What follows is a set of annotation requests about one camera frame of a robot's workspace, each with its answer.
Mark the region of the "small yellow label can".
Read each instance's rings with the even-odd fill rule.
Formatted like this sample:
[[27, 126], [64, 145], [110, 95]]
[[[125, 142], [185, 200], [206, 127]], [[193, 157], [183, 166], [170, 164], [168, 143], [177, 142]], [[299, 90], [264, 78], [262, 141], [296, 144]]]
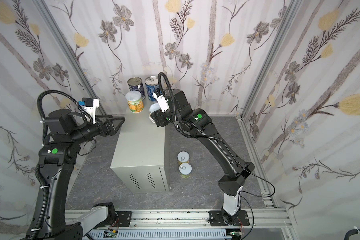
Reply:
[[154, 113], [157, 110], [161, 110], [161, 107], [158, 103], [154, 103], [149, 108], [149, 119], [152, 123], [155, 123], [154, 119], [151, 117], [151, 114]]

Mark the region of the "peach can white lid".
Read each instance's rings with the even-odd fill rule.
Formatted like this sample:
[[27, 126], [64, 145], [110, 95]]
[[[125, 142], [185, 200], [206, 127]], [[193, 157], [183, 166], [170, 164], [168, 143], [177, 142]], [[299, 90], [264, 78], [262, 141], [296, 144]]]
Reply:
[[129, 91], [125, 97], [132, 113], [140, 113], [144, 109], [142, 95], [139, 91]]

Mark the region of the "light blue label can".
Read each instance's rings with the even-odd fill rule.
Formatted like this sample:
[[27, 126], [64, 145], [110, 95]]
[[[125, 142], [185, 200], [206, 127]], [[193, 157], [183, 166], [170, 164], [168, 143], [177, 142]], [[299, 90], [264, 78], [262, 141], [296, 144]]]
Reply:
[[150, 77], [146, 78], [145, 85], [146, 85], [146, 89], [147, 89], [148, 99], [152, 102], [155, 102], [156, 99], [154, 98], [153, 93], [155, 92], [156, 89], [159, 88], [158, 78], [156, 76], [150, 76]]

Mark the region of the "dark navy label can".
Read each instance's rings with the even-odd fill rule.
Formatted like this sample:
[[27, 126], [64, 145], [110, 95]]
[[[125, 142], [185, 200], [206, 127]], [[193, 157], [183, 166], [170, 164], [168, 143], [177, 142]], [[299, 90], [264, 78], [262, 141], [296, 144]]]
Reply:
[[133, 77], [127, 81], [130, 91], [138, 91], [141, 93], [142, 100], [146, 98], [143, 81], [139, 77]]

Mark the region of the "green label can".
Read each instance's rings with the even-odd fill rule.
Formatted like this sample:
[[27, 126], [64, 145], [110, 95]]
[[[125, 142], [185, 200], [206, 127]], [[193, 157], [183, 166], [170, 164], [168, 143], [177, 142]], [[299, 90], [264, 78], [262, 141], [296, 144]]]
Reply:
[[192, 166], [189, 163], [182, 163], [179, 166], [180, 175], [182, 178], [187, 179], [191, 176]]

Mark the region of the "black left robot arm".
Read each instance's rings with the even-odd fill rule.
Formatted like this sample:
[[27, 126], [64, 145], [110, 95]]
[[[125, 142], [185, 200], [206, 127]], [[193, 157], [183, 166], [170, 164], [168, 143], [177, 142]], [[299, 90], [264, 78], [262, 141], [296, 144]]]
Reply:
[[[42, 101], [50, 94], [67, 97], [77, 105], [78, 112], [60, 109], [46, 115]], [[44, 91], [38, 96], [43, 147], [35, 167], [40, 186], [34, 215], [26, 233], [27, 240], [81, 240], [93, 228], [102, 225], [114, 227], [120, 220], [112, 203], [96, 204], [89, 212], [69, 223], [65, 219], [69, 181], [81, 144], [97, 136], [114, 136], [126, 120], [110, 115], [95, 117], [87, 112], [88, 108], [94, 107], [94, 99], [76, 101], [58, 90]]]

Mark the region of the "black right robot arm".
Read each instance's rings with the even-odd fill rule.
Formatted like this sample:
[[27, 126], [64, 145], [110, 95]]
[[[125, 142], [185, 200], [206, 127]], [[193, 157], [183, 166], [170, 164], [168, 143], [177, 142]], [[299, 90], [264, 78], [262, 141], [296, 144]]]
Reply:
[[156, 126], [173, 124], [178, 133], [188, 139], [198, 140], [212, 154], [224, 171], [219, 180], [219, 188], [224, 193], [222, 218], [226, 225], [232, 226], [241, 211], [240, 193], [245, 180], [254, 171], [252, 162], [240, 158], [218, 132], [212, 118], [202, 109], [192, 109], [181, 90], [173, 90], [167, 75], [158, 74], [159, 89], [154, 98], [160, 110], [150, 116]]

